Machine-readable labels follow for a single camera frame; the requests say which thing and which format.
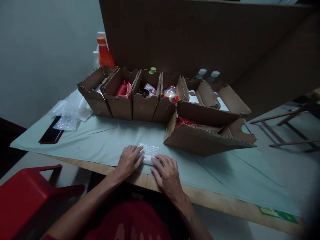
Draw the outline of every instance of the person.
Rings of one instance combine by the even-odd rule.
[[[129,145],[124,148],[118,166],[97,186],[73,205],[41,238],[42,240],[79,239],[79,233],[92,221],[95,212],[106,198],[124,182],[141,164],[143,156],[138,155],[143,147]],[[156,169],[152,174],[163,193],[175,206],[181,216],[191,240],[213,239],[201,223],[189,197],[183,192],[177,162],[166,156],[152,158]],[[117,203],[107,212],[98,227],[84,235],[89,239],[172,239],[168,226],[164,224],[148,203],[131,199]]]

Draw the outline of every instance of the open cardboard box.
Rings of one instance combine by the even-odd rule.
[[[222,130],[218,134],[184,123],[176,128],[179,115],[199,124],[222,127]],[[233,149],[256,147],[253,144],[255,136],[241,130],[245,119],[238,117],[237,114],[182,101],[177,104],[168,123],[164,144],[205,157]]]
[[[169,97],[161,97],[162,92],[166,90],[171,85],[176,87],[176,94],[179,97],[179,101],[186,98],[185,87],[179,73],[174,73],[171,75],[168,72],[162,72],[160,76],[160,92],[159,92],[159,102],[154,113],[153,122],[168,122],[172,117],[176,104],[169,100]]]
[[[132,88],[140,75],[140,70],[134,69],[130,72],[127,68],[119,68],[108,78],[108,81],[101,86],[103,96],[108,101],[113,117],[132,120],[132,89],[130,96],[115,97],[123,80],[132,84]]]
[[[200,86],[200,83],[204,81],[197,80],[190,82],[190,79],[186,78],[185,82],[185,85],[188,89],[194,90],[197,89]],[[223,85],[222,82],[218,82],[215,85],[209,85],[207,82],[206,84],[213,90],[213,93],[217,93],[214,94],[215,99],[217,99],[218,102],[222,100],[222,103],[220,102],[219,104],[225,104],[229,109],[229,111],[225,112],[236,113],[239,115],[239,118],[246,118],[251,113],[250,108],[241,100],[241,98],[228,84]]]
[[[152,121],[159,100],[160,82],[160,72],[156,71],[154,74],[150,74],[147,69],[141,71],[132,89],[133,119]],[[156,94],[149,98],[144,98],[139,93],[146,83],[149,83],[156,89]]]
[[[96,88],[101,84],[101,86],[108,80],[107,78],[111,76],[116,69],[110,69],[107,66],[100,67],[99,69],[93,71],[85,79],[77,84],[79,92],[88,102],[92,111],[96,115],[112,117],[109,104],[104,97],[96,91]]]
[[[185,89],[187,101],[190,101],[190,98],[192,97],[191,94],[193,94],[192,92],[189,92],[189,90],[194,90],[200,105],[217,109],[220,108],[219,101],[206,81],[196,81],[195,84],[187,86],[187,89]]]

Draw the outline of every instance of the person's left hand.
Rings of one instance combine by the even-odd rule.
[[[137,156],[143,147],[129,145],[125,147],[120,156],[118,166],[114,170],[115,175],[122,181],[129,177],[141,164],[143,156],[137,160]]]

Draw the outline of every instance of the wooden table edge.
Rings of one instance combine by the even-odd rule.
[[[46,154],[44,155],[103,175],[108,175],[115,169],[115,167],[101,163],[55,157]],[[148,174],[138,172],[134,173],[126,180],[126,182],[153,191],[161,192],[154,177]],[[259,207],[252,203],[184,184],[182,184],[182,188],[183,191],[190,197],[192,203],[236,216],[266,227],[270,227],[290,235],[300,236],[303,233],[304,222],[300,217],[296,217],[297,221],[299,222],[299,224],[296,224],[280,218],[263,215]]]

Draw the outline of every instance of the red shirt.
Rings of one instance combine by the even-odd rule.
[[[54,240],[45,236],[45,240]],[[123,202],[107,213],[100,226],[85,240],[172,240],[165,225],[152,206],[135,199]]]

